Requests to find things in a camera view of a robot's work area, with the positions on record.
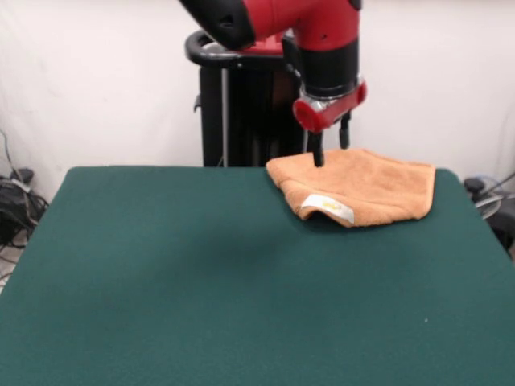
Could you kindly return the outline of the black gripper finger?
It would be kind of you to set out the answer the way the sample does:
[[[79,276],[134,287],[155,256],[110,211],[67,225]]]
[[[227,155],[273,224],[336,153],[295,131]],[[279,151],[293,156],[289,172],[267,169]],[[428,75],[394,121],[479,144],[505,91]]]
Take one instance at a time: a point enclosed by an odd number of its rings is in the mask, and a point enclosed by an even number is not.
[[[324,166],[323,134],[309,132],[307,136],[307,151],[312,153],[315,167]]]
[[[340,130],[339,130],[340,147],[349,147],[350,146],[350,121],[351,121],[351,113],[350,112],[346,113],[341,118]]]

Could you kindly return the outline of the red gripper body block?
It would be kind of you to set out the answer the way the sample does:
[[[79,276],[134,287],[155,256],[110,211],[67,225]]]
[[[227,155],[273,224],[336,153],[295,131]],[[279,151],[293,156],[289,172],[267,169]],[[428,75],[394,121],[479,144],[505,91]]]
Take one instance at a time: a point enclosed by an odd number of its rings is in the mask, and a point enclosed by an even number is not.
[[[350,93],[329,99],[315,98],[301,91],[293,104],[293,114],[306,131],[321,133],[361,105],[367,97],[367,92],[364,81],[360,81]]]

